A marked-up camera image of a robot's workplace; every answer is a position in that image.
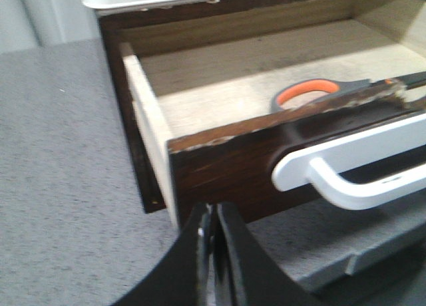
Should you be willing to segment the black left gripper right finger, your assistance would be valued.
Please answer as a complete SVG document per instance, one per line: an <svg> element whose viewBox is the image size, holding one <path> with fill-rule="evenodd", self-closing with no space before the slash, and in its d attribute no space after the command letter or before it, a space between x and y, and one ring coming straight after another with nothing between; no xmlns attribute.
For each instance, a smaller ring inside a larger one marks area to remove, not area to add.
<svg viewBox="0 0 426 306"><path fill-rule="evenodd" d="M216 215L217 305L321 305L265 252L233 203L218 204Z"/></svg>

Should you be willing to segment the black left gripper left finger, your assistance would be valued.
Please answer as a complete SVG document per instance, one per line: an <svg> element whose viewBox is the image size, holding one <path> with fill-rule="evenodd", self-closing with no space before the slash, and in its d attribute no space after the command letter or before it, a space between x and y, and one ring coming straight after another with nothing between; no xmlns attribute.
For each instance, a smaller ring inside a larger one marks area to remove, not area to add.
<svg viewBox="0 0 426 306"><path fill-rule="evenodd" d="M211 211L196 204L177 240L153 270L115 305L206 305Z"/></svg>

